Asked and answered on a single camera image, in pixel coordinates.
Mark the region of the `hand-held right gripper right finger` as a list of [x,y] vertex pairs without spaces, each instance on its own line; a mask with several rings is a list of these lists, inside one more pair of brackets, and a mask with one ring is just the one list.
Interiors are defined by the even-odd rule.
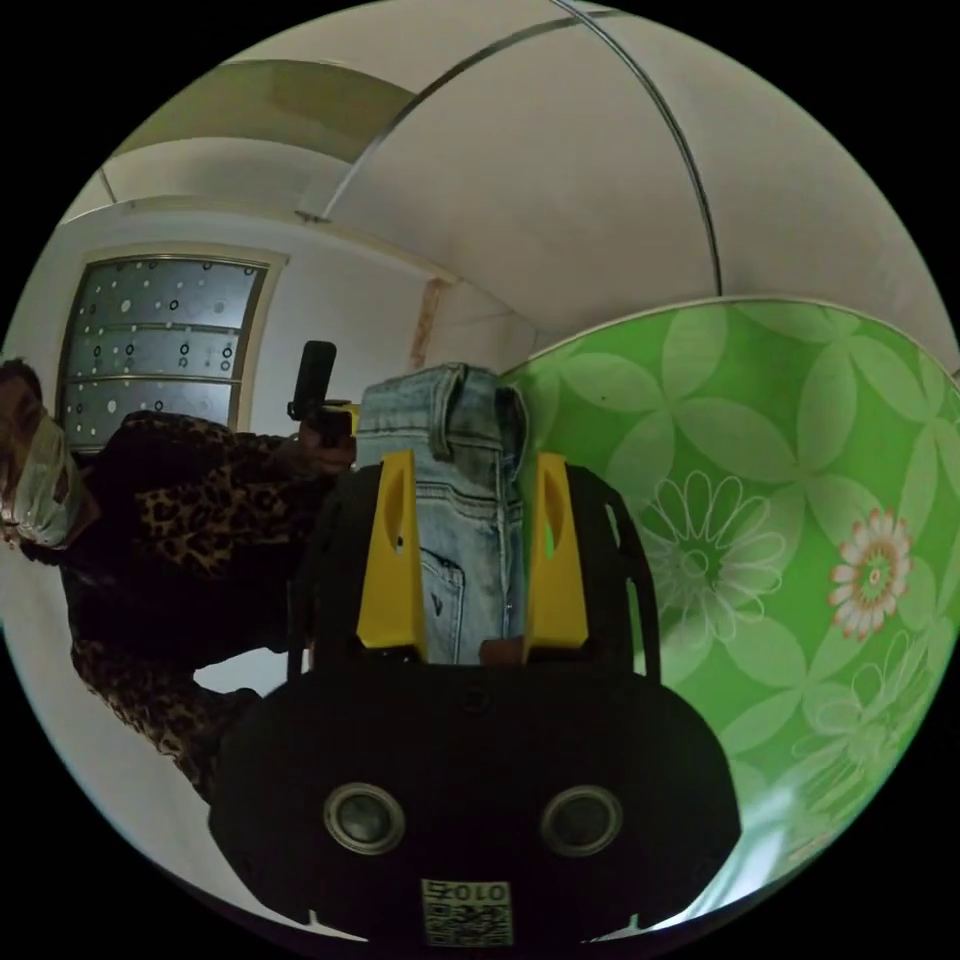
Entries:
[[539,453],[529,551],[526,650],[578,650],[589,627],[567,462]]

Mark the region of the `person's left hand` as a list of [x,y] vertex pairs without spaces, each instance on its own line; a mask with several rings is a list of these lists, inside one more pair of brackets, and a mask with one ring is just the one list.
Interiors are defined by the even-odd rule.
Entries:
[[350,470],[355,462],[356,442],[341,437],[332,446],[324,446],[323,437],[298,434],[285,439],[275,456],[280,469],[299,477],[335,476]]

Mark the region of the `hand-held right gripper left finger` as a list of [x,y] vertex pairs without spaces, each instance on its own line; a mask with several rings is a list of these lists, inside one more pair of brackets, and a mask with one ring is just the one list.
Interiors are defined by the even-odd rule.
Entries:
[[368,650],[426,650],[411,450],[383,457],[377,471],[376,494],[357,637]]

